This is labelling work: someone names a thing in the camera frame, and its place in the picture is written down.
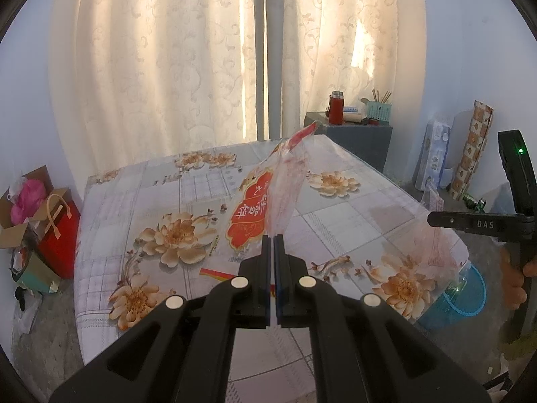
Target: red thermos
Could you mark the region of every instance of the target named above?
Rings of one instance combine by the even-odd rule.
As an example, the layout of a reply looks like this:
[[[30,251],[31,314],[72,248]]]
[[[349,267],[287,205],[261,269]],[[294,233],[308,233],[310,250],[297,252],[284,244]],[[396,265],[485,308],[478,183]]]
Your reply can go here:
[[[332,91],[328,103],[328,122],[330,124],[343,124],[343,92]]]

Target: gray cabinet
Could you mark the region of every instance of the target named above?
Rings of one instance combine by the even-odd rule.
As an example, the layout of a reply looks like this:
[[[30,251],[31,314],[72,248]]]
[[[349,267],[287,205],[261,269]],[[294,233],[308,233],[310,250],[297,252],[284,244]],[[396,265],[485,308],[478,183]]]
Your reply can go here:
[[[389,124],[381,121],[379,126],[362,126],[344,121],[342,125],[336,126],[328,123],[324,112],[308,112],[304,118],[304,126],[315,120],[321,122],[317,134],[328,136],[336,144],[382,172],[393,130]]]

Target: blue plastic bowl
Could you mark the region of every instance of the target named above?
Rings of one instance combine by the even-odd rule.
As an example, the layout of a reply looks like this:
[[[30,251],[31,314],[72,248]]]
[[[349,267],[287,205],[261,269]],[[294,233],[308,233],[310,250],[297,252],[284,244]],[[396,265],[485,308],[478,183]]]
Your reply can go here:
[[[440,329],[466,317],[476,316],[487,302],[487,288],[483,277],[472,263],[460,272],[466,284],[454,295],[453,289],[445,290],[442,295],[418,320],[427,330]]]

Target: tissue box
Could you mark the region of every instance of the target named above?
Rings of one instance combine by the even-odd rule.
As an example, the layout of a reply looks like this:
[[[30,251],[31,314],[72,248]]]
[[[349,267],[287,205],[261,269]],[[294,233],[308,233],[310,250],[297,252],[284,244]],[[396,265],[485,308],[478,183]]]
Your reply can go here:
[[[437,189],[444,168],[450,132],[451,127],[445,123],[434,120],[427,124],[416,189],[425,191],[429,181],[431,186]]]

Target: human hand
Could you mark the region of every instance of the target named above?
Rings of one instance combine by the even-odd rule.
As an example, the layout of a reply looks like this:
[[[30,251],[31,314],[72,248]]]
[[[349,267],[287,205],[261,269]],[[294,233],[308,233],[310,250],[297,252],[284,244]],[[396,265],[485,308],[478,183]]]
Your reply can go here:
[[[524,276],[537,276],[537,256],[531,262],[524,265],[522,272],[511,266],[511,256],[505,247],[500,248],[500,256],[501,288],[504,294],[504,303],[507,308],[515,311],[528,298],[522,288],[522,285],[524,285]]]

